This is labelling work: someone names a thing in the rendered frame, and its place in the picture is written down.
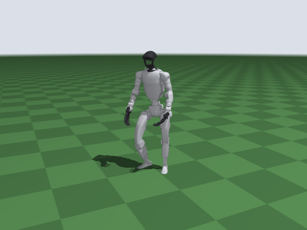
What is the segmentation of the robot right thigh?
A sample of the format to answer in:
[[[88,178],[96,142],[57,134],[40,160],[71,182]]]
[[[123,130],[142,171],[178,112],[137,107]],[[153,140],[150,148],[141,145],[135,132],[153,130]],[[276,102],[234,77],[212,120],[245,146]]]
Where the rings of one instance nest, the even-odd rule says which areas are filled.
[[[138,118],[134,134],[135,145],[138,148],[143,148],[145,146],[145,141],[142,137],[147,127],[147,120],[150,120],[151,118],[152,117],[149,115],[149,109],[142,111]]]

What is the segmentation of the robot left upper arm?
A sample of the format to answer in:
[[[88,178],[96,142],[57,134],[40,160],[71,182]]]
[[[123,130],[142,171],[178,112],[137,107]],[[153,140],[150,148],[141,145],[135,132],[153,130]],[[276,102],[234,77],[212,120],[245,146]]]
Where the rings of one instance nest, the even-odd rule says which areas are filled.
[[[165,98],[168,98],[168,93],[172,92],[172,86],[170,81],[170,75],[168,72],[161,71],[159,72],[161,80],[164,82],[164,86],[166,88]],[[173,93],[173,92],[172,92]]]

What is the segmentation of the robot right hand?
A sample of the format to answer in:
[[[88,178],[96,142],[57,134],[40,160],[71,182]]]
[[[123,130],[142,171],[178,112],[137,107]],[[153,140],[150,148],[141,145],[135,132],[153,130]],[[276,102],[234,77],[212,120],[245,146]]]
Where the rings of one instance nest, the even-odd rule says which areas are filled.
[[[129,117],[130,117],[130,107],[128,106],[127,107],[127,110],[126,110],[126,114],[125,114],[125,117],[124,117],[124,123],[129,126]]]

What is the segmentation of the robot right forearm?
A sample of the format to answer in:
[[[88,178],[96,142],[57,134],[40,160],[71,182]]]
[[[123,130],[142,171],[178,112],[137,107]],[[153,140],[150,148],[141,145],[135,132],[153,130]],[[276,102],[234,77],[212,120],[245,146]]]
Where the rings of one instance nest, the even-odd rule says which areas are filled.
[[[137,99],[137,97],[131,93],[130,100],[129,100],[129,103],[128,103],[128,106],[130,107],[130,112],[133,110],[133,106],[135,104],[136,99]]]

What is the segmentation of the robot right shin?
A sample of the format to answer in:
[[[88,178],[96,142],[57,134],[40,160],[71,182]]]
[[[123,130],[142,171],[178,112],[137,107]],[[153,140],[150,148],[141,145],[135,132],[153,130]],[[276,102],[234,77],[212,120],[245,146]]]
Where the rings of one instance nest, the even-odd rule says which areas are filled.
[[[148,159],[148,155],[147,155],[147,148],[146,146],[144,146],[143,148],[138,148],[136,145],[134,145],[138,154],[141,156],[141,158],[144,160],[144,162],[148,162],[147,164],[149,164],[149,159]]]

